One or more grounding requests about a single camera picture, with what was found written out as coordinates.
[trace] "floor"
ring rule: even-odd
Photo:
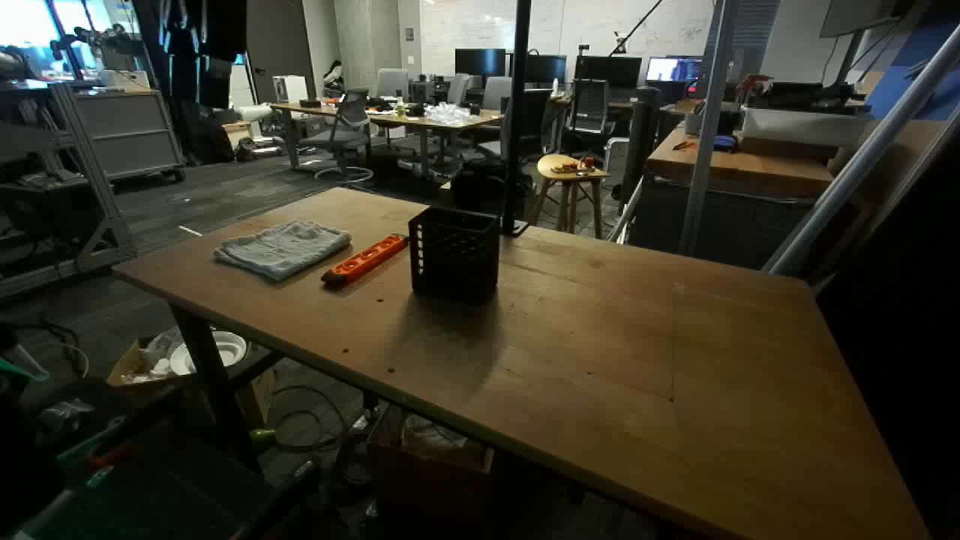
[[[264,213],[269,206],[296,202],[329,190],[334,184],[313,174],[289,170],[286,159],[267,155],[244,166],[202,166],[187,168],[183,184],[124,184],[118,186],[118,206],[135,236],[139,251],[152,251],[189,233],[204,233],[244,217]],[[413,202],[443,202],[449,191],[434,184],[408,177],[399,168],[378,168],[369,191],[383,191]],[[615,218],[618,205],[603,205],[606,227]],[[591,218],[582,217],[578,232],[591,236]],[[90,376],[105,378],[118,357],[140,337],[175,327],[175,318],[162,299],[139,291],[99,270],[73,283],[61,283],[15,299],[0,303],[0,321],[35,324],[53,321],[82,337],[82,348],[90,359]],[[24,330],[17,337],[32,357],[51,368],[48,383],[29,383],[24,403],[41,403],[58,383],[73,381],[73,368],[64,359],[64,348],[51,332]],[[299,364],[283,359],[275,366],[275,389],[267,420],[275,428],[275,447],[264,454],[267,479],[283,479],[303,457],[329,464],[336,457],[329,438],[359,415],[359,392],[334,378],[324,378]],[[484,523],[438,523],[416,512],[395,512],[378,506],[373,512],[369,475],[356,469],[356,498],[326,498],[326,505],[299,520],[299,533],[324,536],[661,536],[658,523],[644,512],[627,511],[591,491],[578,491],[568,479],[535,469],[521,458],[501,457],[499,482]]]

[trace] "desk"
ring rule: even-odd
[[[695,531],[926,536],[797,279],[547,227],[501,240],[489,307],[413,297],[408,251],[340,293],[321,273],[349,251],[286,285],[214,262],[291,218],[349,232],[356,251],[420,210],[329,190],[118,273],[175,307],[224,426],[239,410],[208,324]]]
[[[644,170],[691,184],[695,166],[695,138],[675,126],[647,155]],[[821,162],[821,148],[778,148],[778,153],[742,148],[739,153],[714,149],[711,190],[767,196],[767,197],[818,197],[833,181]]]
[[[299,168],[299,155],[296,155],[296,148],[299,148],[299,133],[296,133],[296,119],[293,115],[319,115],[319,117],[336,117],[336,107],[329,101],[324,101],[321,107],[303,107],[303,106],[293,106],[293,101],[273,101],[269,106],[273,110],[283,115],[286,119],[286,148],[289,148],[289,155],[291,155],[291,168]],[[429,177],[429,133],[434,133],[440,138],[440,162],[447,155],[447,142],[452,133],[470,133],[476,126],[489,126],[489,124],[499,124],[505,115],[499,110],[480,110],[480,115],[470,115],[458,124],[440,124],[440,119],[427,119],[427,117],[395,117],[395,115],[388,115],[388,110],[369,110],[367,115],[369,124],[374,126],[406,126],[406,128],[420,128],[420,174]]]

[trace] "stool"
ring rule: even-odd
[[[593,233],[603,236],[600,224],[600,181],[603,168],[591,168],[576,155],[549,153],[538,162],[539,174],[539,196],[530,210],[530,224],[538,224],[543,202],[549,197],[551,186],[562,186],[557,202],[557,232],[576,232],[576,205],[587,197],[593,205]]]

